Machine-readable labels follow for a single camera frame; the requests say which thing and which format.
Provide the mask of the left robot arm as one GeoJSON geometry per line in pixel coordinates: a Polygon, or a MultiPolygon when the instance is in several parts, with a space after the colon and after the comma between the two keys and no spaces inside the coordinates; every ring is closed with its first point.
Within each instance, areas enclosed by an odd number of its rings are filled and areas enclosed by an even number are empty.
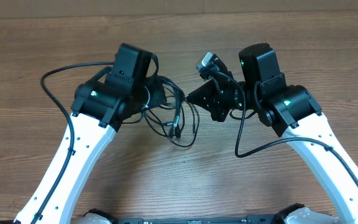
{"type": "Polygon", "coordinates": [[[101,153],[114,139],[124,120],[158,107],[166,98],[156,73],[147,76],[152,52],[121,44],[113,62],[80,84],[68,113],[46,87],[44,92],[62,111],[67,128],[32,198],[11,223],[70,223],[75,205],[101,153]]]}

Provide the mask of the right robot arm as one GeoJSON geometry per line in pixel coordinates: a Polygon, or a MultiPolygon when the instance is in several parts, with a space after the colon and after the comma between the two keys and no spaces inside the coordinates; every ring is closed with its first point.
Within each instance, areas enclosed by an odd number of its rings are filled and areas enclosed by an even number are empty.
{"type": "Polygon", "coordinates": [[[239,52],[244,80],[234,79],[222,60],[207,53],[196,65],[204,85],[187,99],[223,122],[232,110],[242,118],[256,114],[271,127],[278,143],[292,147],[312,171],[336,215],[312,211],[302,203],[273,215],[248,215],[247,223],[358,223],[358,167],[341,146],[322,107],[301,85],[288,85],[276,53],[267,43],[239,52]]]}

